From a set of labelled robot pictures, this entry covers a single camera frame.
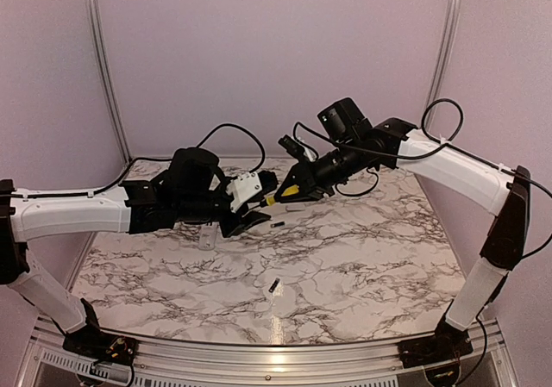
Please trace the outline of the white battery cover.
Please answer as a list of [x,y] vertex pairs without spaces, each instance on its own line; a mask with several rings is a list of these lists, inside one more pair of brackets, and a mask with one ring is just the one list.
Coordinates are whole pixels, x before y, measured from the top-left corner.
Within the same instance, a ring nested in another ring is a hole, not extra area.
[[288,212],[299,212],[299,211],[303,211],[303,210],[304,210],[303,207],[295,207],[295,206],[286,206],[285,209],[286,209],[286,211],[288,211]]

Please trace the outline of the yellow handled screwdriver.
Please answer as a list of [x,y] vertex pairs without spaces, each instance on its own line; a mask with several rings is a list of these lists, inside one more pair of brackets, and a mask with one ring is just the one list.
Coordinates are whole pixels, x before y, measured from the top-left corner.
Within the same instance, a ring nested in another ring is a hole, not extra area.
[[299,193],[299,187],[297,185],[287,187],[280,194],[273,194],[271,196],[263,198],[256,205],[256,208],[265,208],[265,207],[273,206],[274,204],[281,203],[284,198],[293,197],[293,196],[297,195],[298,193]]

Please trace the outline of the white remote control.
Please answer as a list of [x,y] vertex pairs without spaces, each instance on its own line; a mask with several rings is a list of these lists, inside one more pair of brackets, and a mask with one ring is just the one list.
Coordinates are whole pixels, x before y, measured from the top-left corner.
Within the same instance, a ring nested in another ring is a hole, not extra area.
[[210,251],[216,247],[218,225],[216,223],[204,224],[199,229],[198,247],[200,250]]

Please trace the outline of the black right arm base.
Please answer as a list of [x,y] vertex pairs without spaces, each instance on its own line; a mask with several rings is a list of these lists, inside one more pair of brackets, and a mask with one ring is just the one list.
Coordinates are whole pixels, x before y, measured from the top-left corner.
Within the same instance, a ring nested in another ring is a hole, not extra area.
[[398,343],[398,355],[404,368],[459,359],[474,351],[467,331],[454,334],[432,334]]

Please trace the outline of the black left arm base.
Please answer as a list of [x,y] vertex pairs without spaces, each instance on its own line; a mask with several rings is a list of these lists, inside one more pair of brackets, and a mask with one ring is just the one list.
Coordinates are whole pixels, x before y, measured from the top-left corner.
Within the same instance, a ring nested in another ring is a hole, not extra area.
[[73,333],[67,335],[63,342],[63,348],[68,352],[119,365],[133,364],[137,346],[135,338],[104,332]]

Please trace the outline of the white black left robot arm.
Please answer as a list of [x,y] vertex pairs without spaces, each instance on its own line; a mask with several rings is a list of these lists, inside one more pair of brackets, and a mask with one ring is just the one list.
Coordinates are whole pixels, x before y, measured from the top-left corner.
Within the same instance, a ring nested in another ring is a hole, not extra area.
[[273,172],[224,174],[219,158],[199,147],[179,149],[151,180],[119,180],[100,190],[45,192],[1,182],[1,283],[50,316],[92,357],[109,349],[92,306],[70,294],[28,251],[37,238],[84,232],[144,234],[176,223],[218,224],[237,236],[268,220],[249,209],[277,188]]

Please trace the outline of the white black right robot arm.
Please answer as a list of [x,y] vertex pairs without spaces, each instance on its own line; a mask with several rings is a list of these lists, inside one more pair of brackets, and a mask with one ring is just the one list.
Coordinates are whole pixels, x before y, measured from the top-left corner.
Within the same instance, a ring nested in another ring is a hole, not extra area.
[[492,214],[494,221],[480,257],[444,313],[427,351],[446,359],[461,344],[479,312],[498,295],[508,274],[524,256],[530,214],[530,174],[486,162],[438,140],[424,126],[389,118],[373,125],[349,98],[321,111],[318,120],[334,150],[313,161],[298,140],[285,135],[279,144],[296,159],[275,195],[278,203],[312,202],[331,196],[335,187],[363,170],[402,168],[467,197]]

